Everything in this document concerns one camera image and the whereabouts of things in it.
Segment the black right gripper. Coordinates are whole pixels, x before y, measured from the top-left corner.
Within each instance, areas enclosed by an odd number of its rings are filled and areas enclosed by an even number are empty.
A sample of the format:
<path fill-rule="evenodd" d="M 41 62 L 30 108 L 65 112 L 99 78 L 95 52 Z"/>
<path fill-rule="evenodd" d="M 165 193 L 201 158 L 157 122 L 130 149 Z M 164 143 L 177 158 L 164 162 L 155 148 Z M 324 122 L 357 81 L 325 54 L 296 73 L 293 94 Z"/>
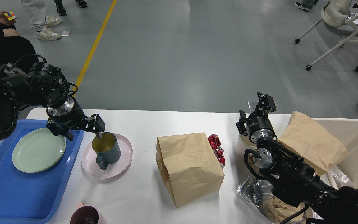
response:
<path fill-rule="evenodd" d="M 270 95 L 257 92 L 257 96 L 256 117 L 248 118 L 243 110 L 239 110 L 240 117 L 236 123 L 239 134 L 248 136 L 253 144 L 260 138 L 273 139 L 276 136 L 267 114 L 277 111 L 277 104 Z"/>

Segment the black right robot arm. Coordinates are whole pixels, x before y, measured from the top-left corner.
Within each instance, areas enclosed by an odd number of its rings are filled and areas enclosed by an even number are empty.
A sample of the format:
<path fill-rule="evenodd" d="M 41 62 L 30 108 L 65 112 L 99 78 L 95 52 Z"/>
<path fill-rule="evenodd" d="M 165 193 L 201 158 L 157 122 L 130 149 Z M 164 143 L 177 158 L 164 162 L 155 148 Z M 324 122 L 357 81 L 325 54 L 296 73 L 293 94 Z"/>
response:
<path fill-rule="evenodd" d="M 246 149 L 244 163 L 259 180 L 272 184 L 272 194 L 284 203 L 305 207 L 282 221 L 283 224 L 312 208 L 320 219 L 308 218 L 308 224 L 358 224 L 358 189 L 341 187 L 338 190 L 325 184 L 304 158 L 277 142 L 277 136 L 268 118 L 276 111 L 270 95 L 257 92 L 258 103 L 247 116 L 240 110 L 236 123 L 238 132 L 250 139 L 257 150 Z"/>

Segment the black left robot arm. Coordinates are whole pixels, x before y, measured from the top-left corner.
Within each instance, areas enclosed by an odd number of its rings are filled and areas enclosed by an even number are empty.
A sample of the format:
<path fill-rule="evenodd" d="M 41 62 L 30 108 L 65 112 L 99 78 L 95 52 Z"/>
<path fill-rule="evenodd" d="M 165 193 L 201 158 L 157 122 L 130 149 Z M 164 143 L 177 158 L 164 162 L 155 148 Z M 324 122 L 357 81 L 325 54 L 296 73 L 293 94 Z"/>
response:
<path fill-rule="evenodd" d="M 84 114 L 74 98 L 78 87 L 67 81 L 60 68 L 45 59 L 33 64 L 28 73 L 13 68 L 10 64 L 0 67 L 0 141 L 14 132 L 19 111 L 29 106 L 46 108 L 46 126 L 54 136 L 72 141 L 71 131 L 83 130 L 102 138 L 105 122 L 98 114 Z"/>

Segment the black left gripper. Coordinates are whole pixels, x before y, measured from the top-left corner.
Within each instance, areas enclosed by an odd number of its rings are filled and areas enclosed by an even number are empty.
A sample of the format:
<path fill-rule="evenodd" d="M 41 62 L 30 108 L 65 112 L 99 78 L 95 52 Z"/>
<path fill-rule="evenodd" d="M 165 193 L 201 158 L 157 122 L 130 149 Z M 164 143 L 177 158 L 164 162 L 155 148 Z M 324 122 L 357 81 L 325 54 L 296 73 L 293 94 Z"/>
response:
<path fill-rule="evenodd" d="M 84 130 L 92 132 L 98 139 L 102 139 L 106 123 L 101 116 L 93 114 L 91 117 L 85 116 L 74 97 L 68 96 L 66 101 L 58 108 L 47 108 L 49 119 L 46 127 L 54 136 L 64 136 L 69 141 L 73 141 L 72 130 Z"/>

